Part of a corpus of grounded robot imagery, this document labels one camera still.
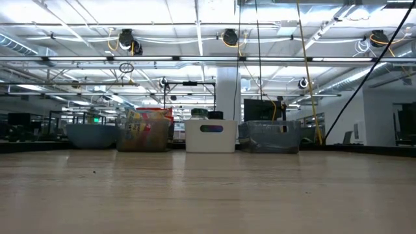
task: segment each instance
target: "white storage box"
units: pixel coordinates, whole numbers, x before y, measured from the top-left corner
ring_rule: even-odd
[[[185,120],[189,153],[234,153],[237,122],[233,120]]]

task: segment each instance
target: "overhead rail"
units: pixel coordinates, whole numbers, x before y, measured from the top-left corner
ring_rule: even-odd
[[[376,62],[377,58],[352,58],[352,57],[307,57],[308,62],[331,62],[331,63],[349,63],[349,62]],[[218,57],[218,56],[139,56],[139,57],[0,57],[1,62],[162,62],[162,61],[189,61],[189,62],[230,62],[230,61],[256,61],[258,62],[304,62],[304,57]],[[382,58],[381,62],[416,62],[416,58],[391,57]]]

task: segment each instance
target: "blue bowl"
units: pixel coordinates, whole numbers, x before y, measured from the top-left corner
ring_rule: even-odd
[[[66,134],[70,142],[81,149],[105,149],[116,142],[118,128],[98,124],[68,124]]]

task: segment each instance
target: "column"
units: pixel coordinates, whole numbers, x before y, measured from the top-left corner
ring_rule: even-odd
[[[224,113],[225,120],[236,120],[239,123],[241,122],[240,79],[241,74],[237,76],[237,68],[217,68],[216,70],[216,110]]]

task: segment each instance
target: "gray bin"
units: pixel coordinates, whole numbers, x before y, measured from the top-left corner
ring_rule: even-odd
[[[129,120],[120,128],[120,152],[164,152],[168,145],[170,120]]]
[[[298,121],[248,121],[239,125],[241,150],[250,153],[298,153],[300,140]]]

